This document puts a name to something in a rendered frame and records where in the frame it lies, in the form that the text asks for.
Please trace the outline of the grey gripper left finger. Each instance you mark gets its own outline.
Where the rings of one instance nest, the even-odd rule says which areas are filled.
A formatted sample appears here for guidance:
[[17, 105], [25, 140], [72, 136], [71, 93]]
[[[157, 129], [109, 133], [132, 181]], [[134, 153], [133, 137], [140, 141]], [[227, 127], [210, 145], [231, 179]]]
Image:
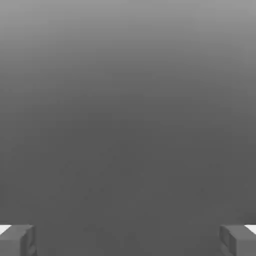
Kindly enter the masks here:
[[0, 224], [0, 256], [37, 256], [36, 233], [31, 224]]

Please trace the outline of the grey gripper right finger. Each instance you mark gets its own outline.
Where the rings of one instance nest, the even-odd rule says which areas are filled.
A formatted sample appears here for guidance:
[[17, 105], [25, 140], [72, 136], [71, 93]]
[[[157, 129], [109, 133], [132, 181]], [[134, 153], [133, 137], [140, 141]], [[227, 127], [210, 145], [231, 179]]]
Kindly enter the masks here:
[[256, 224], [221, 225], [218, 237], [222, 256], [256, 256]]

